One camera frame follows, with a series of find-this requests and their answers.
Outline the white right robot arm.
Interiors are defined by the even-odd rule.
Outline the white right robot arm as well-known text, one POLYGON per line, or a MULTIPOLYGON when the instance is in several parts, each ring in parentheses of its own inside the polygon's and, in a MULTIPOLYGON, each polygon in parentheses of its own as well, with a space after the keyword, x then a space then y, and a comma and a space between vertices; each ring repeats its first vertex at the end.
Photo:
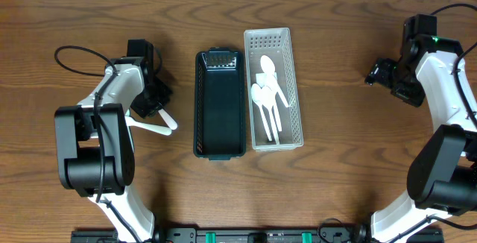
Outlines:
POLYGON ((434 133, 409 167, 406 190, 374 212, 357 242, 406 242, 428 225, 476 210, 476 100, 457 40, 411 34, 400 59, 379 59, 366 83, 380 83, 408 104, 429 105, 434 133))

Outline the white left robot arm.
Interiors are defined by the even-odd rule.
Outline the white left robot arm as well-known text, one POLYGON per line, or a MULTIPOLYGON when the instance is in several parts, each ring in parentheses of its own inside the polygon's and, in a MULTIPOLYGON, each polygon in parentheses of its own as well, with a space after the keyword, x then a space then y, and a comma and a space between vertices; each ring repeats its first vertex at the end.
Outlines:
POLYGON ((133 185, 134 144, 130 129, 170 135, 172 127, 134 120, 132 110, 150 103, 157 77, 154 59, 128 56, 107 61, 102 80, 74 106, 54 114, 60 182, 96 204, 116 230, 117 242, 163 242, 155 216, 133 185))

